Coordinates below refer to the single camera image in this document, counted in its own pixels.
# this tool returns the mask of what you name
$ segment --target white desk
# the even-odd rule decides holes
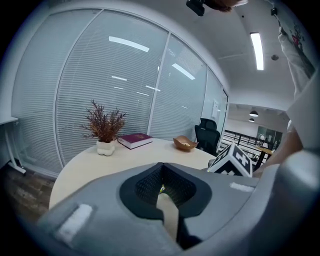
[[[15,121],[18,121],[18,118],[12,117],[12,116],[7,116],[7,115],[4,115],[4,114],[0,113],[0,125],[4,126],[5,142],[6,142],[6,146],[8,148],[8,153],[9,153],[10,160],[11,160],[11,162],[9,162],[8,165],[11,166],[12,168],[16,169],[18,172],[24,174],[26,172],[26,170],[21,168],[21,167],[19,167],[17,165],[16,161],[15,161],[14,155],[12,153],[11,145],[10,145],[10,140],[9,140],[9,136],[8,136],[7,127],[6,127],[6,124],[11,123],[11,122],[15,122]],[[18,151],[17,151],[17,148],[16,148],[15,141],[13,140],[13,137],[12,137],[12,145],[13,145],[15,154],[19,158],[19,154],[18,154]]]
[[[199,149],[184,152],[176,149],[174,142],[154,139],[152,143],[132,150],[114,141],[111,156],[98,155],[96,146],[75,156],[56,179],[50,196],[49,208],[88,182],[113,173],[152,163],[176,163],[196,169],[208,168],[215,157]]]

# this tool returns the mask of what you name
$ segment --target book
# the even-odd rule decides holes
[[[153,139],[153,137],[144,133],[135,133],[119,137],[118,142],[124,145],[126,148],[132,150],[145,144],[151,143]]]

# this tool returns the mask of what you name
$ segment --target wooden bowl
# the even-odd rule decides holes
[[[173,142],[178,149],[184,150],[184,151],[189,151],[194,149],[199,143],[199,142],[193,142],[189,140],[186,136],[178,136],[176,138],[173,138]]]

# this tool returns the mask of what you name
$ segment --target black camera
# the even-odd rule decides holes
[[[205,0],[187,0],[186,6],[188,6],[198,16],[203,16],[205,14],[204,3]]]

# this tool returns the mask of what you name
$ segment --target wooden floor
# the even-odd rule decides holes
[[[17,215],[35,223],[48,211],[54,181],[27,171],[24,175],[6,166],[1,169],[3,186]]]

